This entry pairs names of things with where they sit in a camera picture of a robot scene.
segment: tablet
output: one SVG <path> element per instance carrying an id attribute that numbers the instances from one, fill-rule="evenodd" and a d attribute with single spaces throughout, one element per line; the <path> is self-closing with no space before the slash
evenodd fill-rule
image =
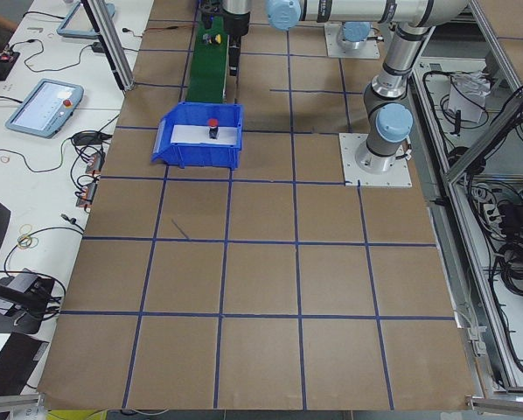
<path id="1" fill-rule="evenodd" d="M 106 3 L 106 9 L 110 17 L 114 16 L 115 7 L 112 3 Z M 87 12 L 80 2 L 75 2 L 67 16 L 59 24 L 56 32 L 66 38 L 96 39 L 96 32 L 88 19 Z"/>
<path id="2" fill-rule="evenodd" d="M 51 137 L 73 114 L 83 92 L 79 85 L 42 79 L 10 116 L 5 127 L 34 136 Z"/>

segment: metal frame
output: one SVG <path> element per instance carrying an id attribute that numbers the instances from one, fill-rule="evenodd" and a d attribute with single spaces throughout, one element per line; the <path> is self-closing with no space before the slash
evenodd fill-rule
<path id="1" fill-rule="evenodd" d="M 0 396 L 0 413 L 11 410 L 27 409 L 35 405 L 40 405 L 41 403 L 41 394 Z"/>
<path id="2" fill-rule="evenodd" d="M 123 51 L 122 42 L 115 31 L 114 22 L 108 13 L 104 0 L 81 0 L 93 25 L 98 39 L 104 47 L 108 63 L 120 90 L 128 91 L 135 86 L 128 59 Z"/>

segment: green conveyor belt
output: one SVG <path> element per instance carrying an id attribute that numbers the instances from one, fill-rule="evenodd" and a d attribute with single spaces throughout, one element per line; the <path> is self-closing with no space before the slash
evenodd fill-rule
<path id="1" fill-rule="evenodd" d="M 204 34 L 220 34 L 220 45 L 210 45 L 203 42 Z M 192 66 L 190 69 L 190 84 L 187 102 L 222 103 L 225 97 L 225 81 L 227 76 L 228 36 L 223 32 L 221 17 L 213 20 L 213 27 L 207 31 L 202 24 L 198 25 L 198 35 L 193 49 Z"/>

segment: grid square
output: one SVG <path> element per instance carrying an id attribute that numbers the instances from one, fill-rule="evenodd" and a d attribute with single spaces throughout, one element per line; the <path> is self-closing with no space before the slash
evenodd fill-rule
<path id="1" fill-rule="evenodd" d="M 454 316 L 436 248 L 372 247 L 371 256 L 381 315 Z"/>
<path id="2" fill-rule="evenodd" d="M 213 408 L 216 318 L 145 317 L 128 406 Z"/>
<path id="3" fill-rule="evenodd" d="M 82 241 L 62 309 L 139 311 L 150 246 L 150 241 Z"/>
<path id="4" fill-rule="evenodd" d="M 342 185 L 297 185 L 298 236 L 302 242 L 363 242 L 359 198 Z"/>
<path id="5" fill-rule="evenodd" d="M 152 238 L 162 188 L 163 181 L 102 179 L 85 235 Z"/>
<path id="6" fill-rule="evenodd" d="M 311 57 L 327 57 L 324 27 L 320 25 L 297 26 L 289 32 L 290 53 L 309 55 Z"/>
<path id="7" fill-rule="evenodd" d="M 137 317 L 61 315 L 38 385 L 38 391 L 45 393 L 45 406 L 49 410 L 121 407 L 136 325 Z M 112 383 L 105 387 L 93 378 Z"/>
<path id="8" fill-rule="evenodd" d="M 289 92 L 267 87 L 239 88 L 238 103 L 244 106 L 244 130 L 290 132 Z"/>
<path id="9" fill-rule="evenodd" d="M 233 179 L 286 180 L 293 178 L 289 134 L 244 133 L 241 165 Z"/>
<path id="10" fill-rule="evenodd" d="M 303 314 L 374 315 L 364 247 L 300 247 Z"/>
<path id="11" fill-rule="evenodd" d="M 287 57 L 279 55 L 241 56 L 241 91 L 289 89 Z"/>
<path id="12" fill-rule="evenodd" d="M 233 183 L 229 237 L 294 241 L 292 185 Z"/>
<path id="13" fill-rule="evenodd" d="M 295 135 L 296 180 L 345 182 L 337 135 Z"/>
<path id="14" fill-rule="evenodd" d="M 150 10 L 151 20 L 188 20 L 195 19 L 198 2 L 196 0 L 156 1 Z"/>
<path id="15" fill-rule="evenodd" d="M 154 129 L 116 129 L 102 175 L 163 178 L 166 165 L 150 162 L 156 136 Z"/>
<path id="16" fill-rule="evenodd" d="M 504 0 L 479 0 L 479 5 L 489 20 L 497 37 L 523 39 L 523 0 L 513 3 L 512 13 Z"/>
<path id="17" fill-rule="evenodd" d="M 454 321 L 383 321 L 382 334 L 397 410 L 466 409 L 474 388 Z"/>
<path id="18" fill-rule="evenodd" d="M 179 87 L 137 85 L 125 95 L 119 127 L 156 128 L 161 118 L 178 104 Z"/>
<path id="19" fill-rule="evenodd" d="M 290 74 L 293 90 L 343 92 L 338 59 L 291 57 Z"/>
<path id="20" fill-rule="evenodd" d="M 145 310 L 219 312 L 222 243 L 157 242 Z"/>
<path id="21" fill-rule="evenodd" d="M 299 410 L 303 407 L 298 321 L 223 321 L 219 408 Z"/>
<path id="22" fill-rule="evenodd" d="M 296 132 L 340 133 L 349 130 L 343 94 L 293 92 Z"/>
<path id="23" fill-rule="evenodd" d="M 309 410 L 389 410 L 373 320 L 303 321 Z"/>
<path id="24" fill-rule="evenodd" d="M 134 69 L 136 83 L 180 86 L 187 55 L 187 52 L 139 52 Z"/>
<path id="25" fill-rule="evenodd" d="M 421 191 L 362 189 L 370 242 L 436 243 Z"/>
<path id="26" fill-rule="evenodd" d="M 297 314 L 293 245 L 228 245 L 225 313 Z"/>
<path id="27" fill-rule="evenodd" d="M 224 239 L 227 201 L 227 182 L 169 181 L 158 237 Z"/>
<path id="28" fill-rule="evenodd" d="M 251 24 L 248 35 L 242 40 L 242 53 L 286 54 L 287 33 L 266 24 Z"/>

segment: connector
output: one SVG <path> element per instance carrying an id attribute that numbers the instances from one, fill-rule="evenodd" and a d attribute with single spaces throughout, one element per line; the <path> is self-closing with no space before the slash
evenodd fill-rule
<path id="1" fill-rule="evenodd" d="M 104 154 L 97 151 L 91 155 L 90 159 L 87 162 L 87 169 L 85 173 L 87 175 L 96 176 L 100 175 L 102 166 L 104 166 Z"/>

